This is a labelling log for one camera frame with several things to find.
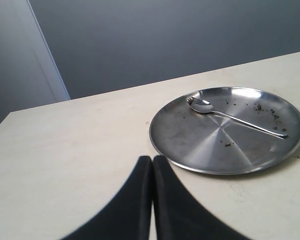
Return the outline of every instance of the spoon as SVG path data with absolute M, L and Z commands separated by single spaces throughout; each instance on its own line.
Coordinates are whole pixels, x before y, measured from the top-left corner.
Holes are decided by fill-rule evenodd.
M 195 97 L 189 97 L 189 98 L 186 99 L 186 102 L 189 104 L 190 108 L 192 110 L 196 111 L 197 113 L 200 113 L 200 114 L 211 114 L 211 113 L 213 113 L 213 114 L 221 115 L 221 116 L 236 120 L 239 123 L 242 123 L 242 124 L 248 125 L 250 127 L 253 127 L 255 129 L 259 129 L 259 130 L 261 130 L 263 132 L 266 132 L 268 134 L 272 134 L 272 135 L 282 137 L 282 138 L 288 136 L 287 133 L 280 133 L 280 132 L 271 131 L 271 130 L 268 130 L 268 129 L 263 128 L 261 126 L 254 125 L 251 122 L 248 122 L 248 121 L 242 120 L 240 118 L 237 118 L 235 116 L 231 116 L 229 114 L 226 114 L 226 113 L 223 113 L 223 112 L 220 112 L 220 111 L 215 111 L 214 106 L 206 100 L 198 99 L 198 98 L 195 98 Z

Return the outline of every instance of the spoon handle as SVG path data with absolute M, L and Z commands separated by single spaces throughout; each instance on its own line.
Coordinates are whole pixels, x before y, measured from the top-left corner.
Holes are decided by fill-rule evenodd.
M 263 128 L 263 127 L 261 127 L 261 126 L 255 125 L 255 124 L 253 124 L 253 123 L 251 123 L 251 122 L 242 120 L 242 119 L 240 119 L 240 118 L 237 118 L 237 117 L 235 117 L 235 116 L 231 116 L 231 115 L 229 115 L 229 114 L 226 114 L 226 113 L 223 113 L 223 112 L 220 112 L 220 111 L 212 111 L 212 112 L 213 112 L 214 114 L 218 114 L 218 115 L 221 115 L 221 116 L 224 116 L 224 117 L 227 117 L 227 118 L 236 120 L 237 122 L 240 122 L 240 123 L 242 123 L 242 124 L 248 125 L 248 126 L 250 126 L 250 127 L 253 127 L 253 128 L 255 128 L 255 129 L 259 129 L 259 130 L 261 130 L 261 131 L 264 131 L 264 132 L 266 132 L 266 133 L 269 133 L 269 134 L 272 134 L 272 135 L 275 135 L 275 136 L 278 136 L 278 137 L 284 138 L 284 137 L 287 137 L 287 136 L 288 136 L 287 133 L 279 133 L 279 132 L 271 131 L 271 130 L 268 130 L 268 129 Z

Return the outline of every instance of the metal plate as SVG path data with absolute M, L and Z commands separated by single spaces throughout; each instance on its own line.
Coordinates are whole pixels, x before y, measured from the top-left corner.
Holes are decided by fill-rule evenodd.
M 288 137 L 213 113 L 197 113 L 186 103 L 188 97 L 205 99 L 216 111 L 256 125 L 286 131 Z M 164 106 L 154 116 L 149 134 L 154 148 L 179 167 L 214 175 L 245 174 L 278 164 L 299 147 L 300 113 L 283 98 L 262 90 L 208 88 Z

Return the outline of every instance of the gray wall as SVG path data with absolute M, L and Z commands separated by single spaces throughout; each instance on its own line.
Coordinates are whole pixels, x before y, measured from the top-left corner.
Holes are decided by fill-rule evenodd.
M 0 123 L 10 112 L 68 99 L 27 1 L 0 0 Z
M 72 98 L 300 51 L 300 0 L 30 3 Z

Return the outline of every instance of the white table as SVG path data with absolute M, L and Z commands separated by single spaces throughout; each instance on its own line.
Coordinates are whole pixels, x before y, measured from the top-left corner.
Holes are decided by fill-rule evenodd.
M 155 113 L 183 94 L 219 86 L 262 89 L 300 111 L 300 52 L 10 113 L 0 125 L 0 240 L 59 239 L 85 223 L 140 155 L 157 154 L 148 135 Z M 296 156 L 300 150 L 242 176 L 172 167 L 200 203 L 248 237 L 300 240 Z

